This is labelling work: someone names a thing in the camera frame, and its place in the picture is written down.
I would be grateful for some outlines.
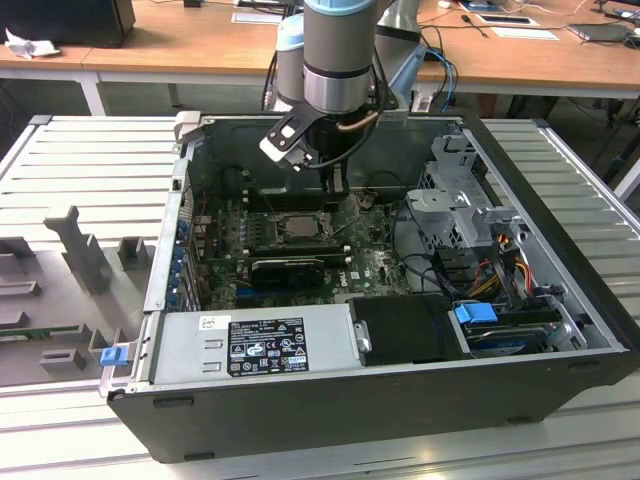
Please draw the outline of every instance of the blue cable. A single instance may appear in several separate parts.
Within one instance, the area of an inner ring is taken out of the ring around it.
[[[431,55],[433,55],[434,57],[436,57],[438,60],[442,62],[442,64],[446,67],[447,73],[449,75],[449,93],[447,94],[447,100],[444,102],[444,106],[442,107],[442,110],[441,110],[441,112],[444,113],[447,111],[447,106],[449,105],[449,101],[453,96],[453,73],[451,70],[451,64],[447,59],[445,59],[442,55],[440,55],[435,50],[429,50],[429,53],[431,53]]]

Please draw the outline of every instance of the metal bracket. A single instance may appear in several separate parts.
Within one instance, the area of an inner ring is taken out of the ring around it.
[[[520,214],[514,207],[478,208],[472,216],[471,222],[478,232],[477,241],[491,241],[490,225],[508,225]]]
[[[179,112],[173,122],[173,134],[176,137],[176,143],[182,145],[199,137],[200,127],[202,127],[203,124],[201,112]]]
[[[471,168],[478,155],[469,139],[464,135],[445,135],[433,141],[431,151],[442,170],[460,167]]]
[[[302,138],[302,135],[325,113],[307,102],[299,103],[288,111],[260,142],[260,149],[274,162],[282,160]]]
[[[93,235],[89,235],[87,240],[80,232],[78,216],[78,208],[75,206],[51,207],[44,219],[44,225],[60,237],[66,249],[68,263],[78,272],[89,293],[100,293],[108,285],[108,280],[100,271],[100,267],[106,261]]]

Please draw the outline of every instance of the paper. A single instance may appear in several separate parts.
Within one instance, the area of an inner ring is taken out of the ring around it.
[[[4,42],[4,46],[11,50],[19,57],[31,60],[33,57],[44,57],[47,55],[56,55],[60,53],[60,50],[56,50],[48,40],[25,40],[24,38],[13,35],[8,29],[5,29],[7,34],[7,41]]]
[[[534,30],[533,28],[491,27],[499,37],[527,38],[529,40],[560,40],[549,30]]]
[[[236,12],[231,15],[231,23],[257,23],[262,25],[278,25],[281,21],[282,15],[272,15],[270,13]]]

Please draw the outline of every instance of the power supply label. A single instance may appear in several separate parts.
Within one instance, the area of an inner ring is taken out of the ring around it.
[[[302,318],[230,322],[227,345],[232,377],[309,370]]]

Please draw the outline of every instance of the black computer case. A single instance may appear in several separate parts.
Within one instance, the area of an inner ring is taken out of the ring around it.
[[[29,40],[118,48],[136,21],[131,0],[0,0],[5,28]]]

